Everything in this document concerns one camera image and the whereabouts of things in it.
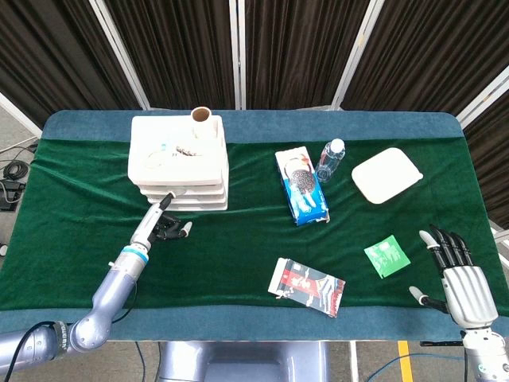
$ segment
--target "robotic arm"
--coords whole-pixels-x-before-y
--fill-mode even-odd
[[[108,271],[92,298],[91,311],[74,324],[42,322],[29,330],[0,335],[0,375],[51,361],[65,354],[87,353],[110,336],[111,322],[122,309],[145,265],[155,240],[186,237],[192,223],[179,230],[180,221],[165,213],[174,198],[169,193],[150,207],[142,222]]]
[[[426,231],[419,234],[433,253],[447,302],[430,298],[415,286],[410,293],[419,304],[450,314],[464,329],[463,346],[477,381],[509,381],[504,339],[491,329],[499,315],[484,273],[473,265],[459,235],[431,229],[436,239]]]

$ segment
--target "table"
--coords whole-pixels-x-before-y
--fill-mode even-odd
[[[320,142],[336,136],[352,141],[353,145],[357,141],[380,139],[394,141],[456,139],[463,142],[463,135],[457,121],[451,115],[443,113],[362,111],[217,111],[216,113],[223,117],[227,142],[234,144]],[[65,142],[129,142],[130,120],[133,116],[185,114],[188,112],[61,111],[46,123],[43,139],[62,140],[62,142],[64,140]],[[21,214],[25,209],[37,207],[30,205],[27,196],[21,207]],[[444,209],[448,207],[447,201],[440,202]],[[476,203],[482,206],[480,198]],[[131,229],[134,229],[135,224],[133,225],[132,222],[129,224]],[[476,228],[483,233],[485,239],[489,237],[490,231],[485,214],[482,219],[479,219]],[[13,259],[15,256],[23,256],[16,249],[17,241],[21,241],[21,237],[17,236],[18,231],[20,232],[21,228],[16,227],[11,241],[14,245],[10,247],[7,266],[10,262],[9,256]],[[111,253],[111,259],[114,258],[115,253]],[[493,262],[499,283],[503,280],[503,275],[497,266],[498,263]],[[7,281],[7,271],[0,273],[0,284],[2,281],[4,283]],[[502,307],[509,306],[506,294],[507,292],[500,296],[503,299]],[[5,310],[0,312],[0,331],[21,329],[33,322],[50,318],[72,322],[82,317],[86,311],[87,309],[84,308],[71,307]],[[494,330],[502,334],[509,333],[508,328],[509,321],[506,317],[499,318],[494,325]],[[438,341],[457,339],[458,333],[457,326],[451,322],[449,316],[417,307],[343,306],[340,308],[340,316],[332,320],[306,309],[219,305],[134,309],[125,320],[114,325],[111,339],[157,341],[426,339]]]

